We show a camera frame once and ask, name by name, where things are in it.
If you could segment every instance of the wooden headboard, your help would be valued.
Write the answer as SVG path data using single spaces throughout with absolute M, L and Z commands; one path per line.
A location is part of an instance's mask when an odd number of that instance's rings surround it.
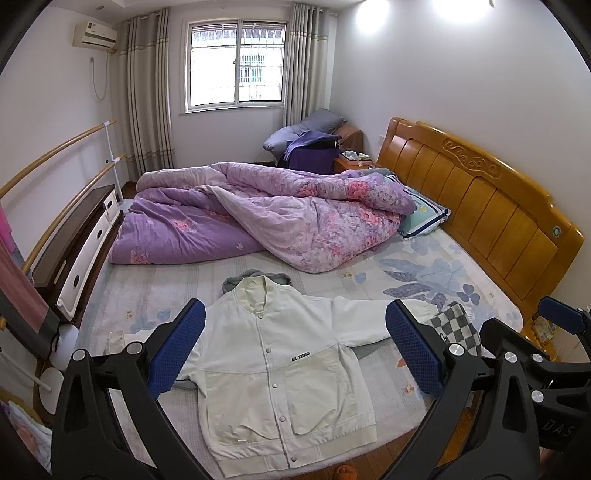
M 378 164 L 452 210 L 443 229 L 527 322 L 584 237 L 538 183 L 490 153 L 422 122 L 390 120 Z

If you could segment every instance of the ceiling light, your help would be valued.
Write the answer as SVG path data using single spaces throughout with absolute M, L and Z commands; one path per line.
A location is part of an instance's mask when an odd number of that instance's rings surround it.
M 365 0 L 357 10 L 357 26 L 364 33 L 374 33 L 386 23 L 389 8 L 387 0 Z
M 471 23 L 480 20 L 493 3 L 490 0 L 433 0 L 439 15 L 450 22 Z

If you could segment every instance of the blue gripper pad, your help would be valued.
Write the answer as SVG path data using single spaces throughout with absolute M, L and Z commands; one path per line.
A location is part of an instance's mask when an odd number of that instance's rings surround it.
M 435 334 L 437 332 L 432 327 L 420 325 L 404 305 L 398 302 L 399 300 L 391 302 L 386 309 L 386 328 L 419 388 L 438 397 L 443 391 L 441 360 L 418 328 L 421 326 L 433 330 Z
M 198 300 L 190 300 L 173 323 L 176 325 L 150 361 L 148 389 L 155 400 L 173 387 L 178 373 L 201 335 L 205 327 L 205 306 Z
M 544 297 L 540 300 L 538 312 L 546 320 L 555 323 L 573 335 L 585 331 L 583 314 L 552 297 Z

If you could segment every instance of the window frame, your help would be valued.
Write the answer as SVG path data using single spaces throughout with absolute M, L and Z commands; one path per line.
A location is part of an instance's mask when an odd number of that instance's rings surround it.
M 199 26 L 214 26 L 219 24 L 236 23 L 236 52 L 235 52 L 235 68 L 234 68 L 234 101 L 233 102 L 218 102 L 218 103 L 206 103 L 202 105 L 191 105 L 191 38 L 193 33 L 193 27 Z M 259 24 L 271 24 L 271 25 L 282 25 L 284 27 L 284 42 L 283 42 L 283 53 L 281 56 L 281 100 L 239 100 L 239 87 L 240 87 L 240 66 L 241 66 L 241 47 L 248 47 L 248 45 L 242 45 L 242 25 L 244 23 L 259 23 Z M 287 53 L 287 41 L 289 33 L 289 24 L 286 20 L 262 20 L 262 19 L 251 19 L 251 18 L 225 18 L 219 20 L 207 20 L 207 21 L 185 21 L 184 28 L 184 40 L 182 42 L 181 58 L 184 61 L 181 62 L 181 115 L 185 113 L 195 112 L 207 112 L 214 110 L 225 110 L 230 108 L 253 108 L 253 107 L 283 107 L 284 106 L 284 95 L 285 95 L 285 55 Z

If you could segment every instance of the purple comforter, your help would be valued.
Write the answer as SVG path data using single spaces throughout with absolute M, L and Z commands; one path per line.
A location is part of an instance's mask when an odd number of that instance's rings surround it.
M 379 173 L 320 176 L 247 163 L 145 173 L 111 250 L 120 264 L 179 264 L 267 249 L 310 273 L 392 236 L 415 209 Z

